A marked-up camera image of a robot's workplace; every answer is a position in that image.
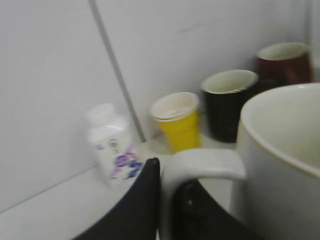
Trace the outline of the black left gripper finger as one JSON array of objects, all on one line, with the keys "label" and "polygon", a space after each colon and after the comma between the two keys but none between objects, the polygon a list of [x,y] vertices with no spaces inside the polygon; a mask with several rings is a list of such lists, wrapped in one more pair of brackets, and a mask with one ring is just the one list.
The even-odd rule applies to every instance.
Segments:
[{"label": "black left gripper finger", "polygon": [[121,200],[76,240],[155,240],[159,226],[160,161],[149,158]]}]

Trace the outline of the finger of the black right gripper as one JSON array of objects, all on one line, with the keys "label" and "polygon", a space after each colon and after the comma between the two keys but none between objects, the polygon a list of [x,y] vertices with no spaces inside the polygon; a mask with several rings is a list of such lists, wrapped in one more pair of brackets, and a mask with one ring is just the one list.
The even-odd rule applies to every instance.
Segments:
[{"label": "finger of the black right gripper", "polygon": [[195,179],[173,196],[172,237],[175,240],[261,240],[225,211]]}]

